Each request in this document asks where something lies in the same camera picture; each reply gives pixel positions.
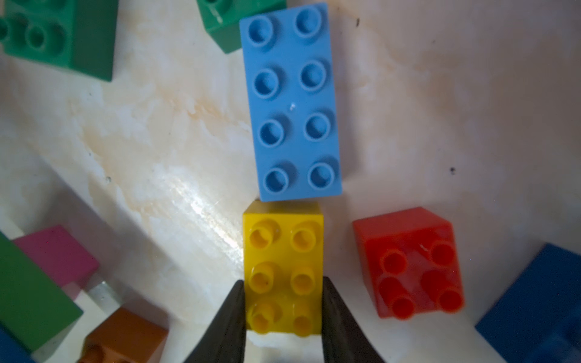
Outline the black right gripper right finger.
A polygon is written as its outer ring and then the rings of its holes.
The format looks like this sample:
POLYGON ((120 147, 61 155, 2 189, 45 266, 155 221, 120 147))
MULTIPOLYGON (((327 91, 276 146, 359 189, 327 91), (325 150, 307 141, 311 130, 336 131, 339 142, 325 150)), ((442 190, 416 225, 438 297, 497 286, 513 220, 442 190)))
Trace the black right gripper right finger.
POLYGON ((322 288, 322 347, 326 363, 384 362, 327 276, 322 288))

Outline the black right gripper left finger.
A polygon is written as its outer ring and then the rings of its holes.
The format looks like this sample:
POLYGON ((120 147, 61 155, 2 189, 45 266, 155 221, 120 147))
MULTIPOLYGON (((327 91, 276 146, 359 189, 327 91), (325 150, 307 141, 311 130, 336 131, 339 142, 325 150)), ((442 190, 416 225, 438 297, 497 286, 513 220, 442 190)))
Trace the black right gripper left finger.
POLYGON ((238 280, 185 362, 243 362, 246 335, 245 284, 238 280))

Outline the red 2x2 lego brick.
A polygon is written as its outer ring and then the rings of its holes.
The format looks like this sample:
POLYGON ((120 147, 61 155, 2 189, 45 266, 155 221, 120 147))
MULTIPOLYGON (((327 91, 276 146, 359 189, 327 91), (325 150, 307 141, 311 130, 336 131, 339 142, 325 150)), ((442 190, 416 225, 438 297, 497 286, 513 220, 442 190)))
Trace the red 2x2 lego brick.
POLYGON ((352 227, 363 281, 380 318, 463 309, 451 222, 416 207, 357 219, 352 227))

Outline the yellow lego brick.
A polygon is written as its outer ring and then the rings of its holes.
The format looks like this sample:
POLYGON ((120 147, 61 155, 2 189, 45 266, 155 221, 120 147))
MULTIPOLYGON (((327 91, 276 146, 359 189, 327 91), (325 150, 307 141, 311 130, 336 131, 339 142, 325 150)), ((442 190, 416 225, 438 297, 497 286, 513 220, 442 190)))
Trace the yellow lego brick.
POLYGON ((247 327, 322 331, 324 217, 316 201, 254 201, 243 214, 247 327))

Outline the light green lego brick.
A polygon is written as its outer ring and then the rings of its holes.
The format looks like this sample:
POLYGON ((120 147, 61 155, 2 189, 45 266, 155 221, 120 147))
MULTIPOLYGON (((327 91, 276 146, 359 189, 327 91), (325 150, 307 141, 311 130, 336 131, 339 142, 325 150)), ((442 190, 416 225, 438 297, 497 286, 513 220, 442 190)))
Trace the light green lego brick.
POLYGON ((1 236, 1 326, 34 353, 68 331, 83 310, 6 236, 1 236))

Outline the light blue brick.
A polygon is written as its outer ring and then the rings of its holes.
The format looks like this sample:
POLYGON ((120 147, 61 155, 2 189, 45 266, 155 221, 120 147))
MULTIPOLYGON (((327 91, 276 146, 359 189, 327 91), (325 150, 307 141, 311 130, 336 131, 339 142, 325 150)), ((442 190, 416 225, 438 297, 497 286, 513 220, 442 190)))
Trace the light blue brick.
POLYGON ((240 21, 262 201, 341 195, 328 6, 240 21))

